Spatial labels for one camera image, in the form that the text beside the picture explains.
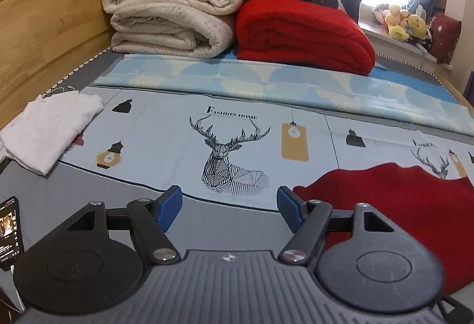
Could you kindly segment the deer print bed sheet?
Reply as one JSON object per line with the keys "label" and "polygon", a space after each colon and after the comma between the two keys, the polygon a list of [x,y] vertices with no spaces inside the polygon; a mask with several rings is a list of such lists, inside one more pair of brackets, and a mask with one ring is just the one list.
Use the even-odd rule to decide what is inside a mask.
{"label": "deer print bed sheet", "polygon": [[88,87],[105,107],[63,155],[71,166],[150,188],[272,211],[276,191],[334,169],[382,163],[437,179],[473,175],[473,145],[265,102]]}

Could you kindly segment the black smartphone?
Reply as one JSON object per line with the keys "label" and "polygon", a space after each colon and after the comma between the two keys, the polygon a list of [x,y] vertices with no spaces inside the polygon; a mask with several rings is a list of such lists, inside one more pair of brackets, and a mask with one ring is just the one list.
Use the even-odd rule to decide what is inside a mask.
{"label": "black smartphone", "polygon": [[12,196],[0,204],[0,267],[10,270],[24,252],[19,201]]}

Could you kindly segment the light blue patterned blanket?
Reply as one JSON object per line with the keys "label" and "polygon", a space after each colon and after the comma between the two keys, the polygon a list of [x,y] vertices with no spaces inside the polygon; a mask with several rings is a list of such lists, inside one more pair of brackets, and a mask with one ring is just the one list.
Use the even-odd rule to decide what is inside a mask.
{"label": "light blue patterned blanket", "polygon": [[473,134],[473,117],[460,104],[384,79],[313,67],[127,54],[94,83],[292,104]]}

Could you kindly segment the yellow plush toys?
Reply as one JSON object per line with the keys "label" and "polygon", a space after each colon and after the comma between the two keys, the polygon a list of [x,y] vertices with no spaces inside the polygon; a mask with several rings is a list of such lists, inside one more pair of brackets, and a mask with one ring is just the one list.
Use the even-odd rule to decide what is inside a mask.
{"label": "yellow plush toys", "polygon": [[381,4],[373,9],[377,21],[388,31],[389,36],[400,42],[430,44],[432,35],[423,17],[411,14],[398,5]]}

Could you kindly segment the folded bright red blanket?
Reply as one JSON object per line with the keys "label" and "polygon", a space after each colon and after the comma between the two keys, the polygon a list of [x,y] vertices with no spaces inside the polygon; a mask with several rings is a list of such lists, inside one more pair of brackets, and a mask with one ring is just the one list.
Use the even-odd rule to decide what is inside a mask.
{"label": "folded bright red blanket", "polygon": [[375,51],[341,9],[300,0],[248,0],[236,17],[237,57],[369,75]]}

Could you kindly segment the wooden headboard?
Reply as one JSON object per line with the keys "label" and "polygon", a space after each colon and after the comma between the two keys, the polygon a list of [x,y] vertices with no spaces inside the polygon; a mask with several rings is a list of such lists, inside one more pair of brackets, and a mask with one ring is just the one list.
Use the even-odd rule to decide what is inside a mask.
{"label": "wooden headboard", "polygon": [[101,0],[1,0],[1,124],[110,45]]}

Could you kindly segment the dark red knit sweater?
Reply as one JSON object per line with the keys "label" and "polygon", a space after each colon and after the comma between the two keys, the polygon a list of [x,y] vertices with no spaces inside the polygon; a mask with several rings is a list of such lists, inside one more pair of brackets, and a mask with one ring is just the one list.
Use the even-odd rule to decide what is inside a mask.
{"label": "dark red knit sweater", "polygon": [[384,163],[329,171],[293,191],[304,201],[321,200],[336,209],[372,205],[439,258],[447,293],[473,282],[473,185],[467,177],[439,179],[418,166]]}

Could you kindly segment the white folded garment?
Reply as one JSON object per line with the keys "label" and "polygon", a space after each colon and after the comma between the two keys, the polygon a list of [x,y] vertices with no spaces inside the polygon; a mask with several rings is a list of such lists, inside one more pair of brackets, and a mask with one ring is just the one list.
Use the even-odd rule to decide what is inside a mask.
{"label": "white folded garment", "polygon": [[1,130],[6,154],[46,176],[72,141],[104,109],[102,98],[78,91],[38,96]]}

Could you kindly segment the folded cream quilt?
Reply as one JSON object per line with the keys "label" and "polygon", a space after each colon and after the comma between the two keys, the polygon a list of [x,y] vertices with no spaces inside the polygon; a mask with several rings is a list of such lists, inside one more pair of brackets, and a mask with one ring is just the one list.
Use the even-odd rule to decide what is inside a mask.
{"label": "folded cream quilt", "polygon": [[210,59],[235,41],[235,16],[244,0],[101,0],[124,54]]}

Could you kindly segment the dark red cushion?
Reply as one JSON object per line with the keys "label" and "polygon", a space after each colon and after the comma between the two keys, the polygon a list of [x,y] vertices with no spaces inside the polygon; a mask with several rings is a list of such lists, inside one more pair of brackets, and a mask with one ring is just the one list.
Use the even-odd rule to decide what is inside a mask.
{"label": "dark red cushion", "polygon": [[450,64],[462,30],[462,22],[441,12],[429,22],[432,43],[430,53],[438,64]]}

